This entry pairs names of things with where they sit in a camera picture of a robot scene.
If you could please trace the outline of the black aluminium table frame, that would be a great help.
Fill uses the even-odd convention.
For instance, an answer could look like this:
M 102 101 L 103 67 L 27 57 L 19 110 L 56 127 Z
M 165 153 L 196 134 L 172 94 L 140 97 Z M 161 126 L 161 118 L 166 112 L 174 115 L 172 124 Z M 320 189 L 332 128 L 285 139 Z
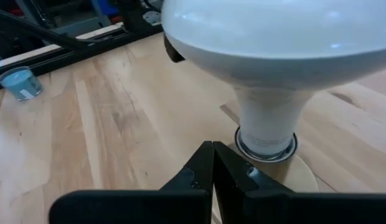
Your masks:
M 12 68 L 27 66 L 32 70 L 34 75 L 41 76 L 162 32 L 160 24 L 155 26 L 151 24 L 149 29 L 140 32 L 133 32 L 122 25 L 120 28 L 88 39 L 77 39 L 75 37 L 56 34 L 48 29 L 18 19 L 2 10 L 0 10 L 0 21 L 15 25 L 25 33 L 30 33 L 31 35 L 52 42 L 58 46 L 57 49 L 0 66 L 0 75 Z

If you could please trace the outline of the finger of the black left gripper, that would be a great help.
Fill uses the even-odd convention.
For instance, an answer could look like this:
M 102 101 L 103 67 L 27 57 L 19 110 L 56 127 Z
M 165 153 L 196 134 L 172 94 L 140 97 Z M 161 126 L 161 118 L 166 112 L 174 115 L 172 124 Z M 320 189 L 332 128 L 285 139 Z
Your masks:
M 171 45 L 169 39 L 166 37 L 165 34 L 163 35 L 163 37 L 164 37 L 164 47 L 171 61 L 174 63 L 179 63 L 184 61 L 185 58 Z

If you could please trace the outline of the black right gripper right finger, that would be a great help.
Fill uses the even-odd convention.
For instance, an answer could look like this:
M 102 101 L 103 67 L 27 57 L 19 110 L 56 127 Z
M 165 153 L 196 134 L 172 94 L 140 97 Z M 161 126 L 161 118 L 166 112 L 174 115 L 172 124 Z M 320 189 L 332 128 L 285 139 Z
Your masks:
M 223 224 L 386 224 L 386 194 L 295 192 L 225 144 L 214 149 Z

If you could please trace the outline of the white flood light bulb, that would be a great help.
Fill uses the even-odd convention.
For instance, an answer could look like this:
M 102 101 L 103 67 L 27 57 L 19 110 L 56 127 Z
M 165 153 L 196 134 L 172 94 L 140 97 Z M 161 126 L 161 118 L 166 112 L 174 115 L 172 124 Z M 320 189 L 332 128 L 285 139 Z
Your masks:
M 238 144 L 257 158 L 291 147 L 316 91 L 386 68 L 386 0 L 164 0 L 164 38 L 233 86 Z

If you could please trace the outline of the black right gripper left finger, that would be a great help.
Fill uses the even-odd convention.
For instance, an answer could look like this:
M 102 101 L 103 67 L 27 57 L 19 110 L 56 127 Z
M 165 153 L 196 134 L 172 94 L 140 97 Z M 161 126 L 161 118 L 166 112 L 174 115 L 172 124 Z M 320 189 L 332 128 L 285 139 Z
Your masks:
M 203 142 L 159 190 L 78 190 L 50 207 L 49 224 L 210 224 L 214 144 Z

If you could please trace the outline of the blue candle jar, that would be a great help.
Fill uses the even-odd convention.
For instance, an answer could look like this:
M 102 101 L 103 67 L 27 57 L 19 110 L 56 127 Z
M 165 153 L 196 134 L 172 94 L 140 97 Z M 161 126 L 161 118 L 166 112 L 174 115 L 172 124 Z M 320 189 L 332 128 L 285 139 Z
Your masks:
M 44 89 L 41 82 L 27 66 L 12 68 L 2 73 L 0 85 L 9 91 L 17 101 L 35 98 Z

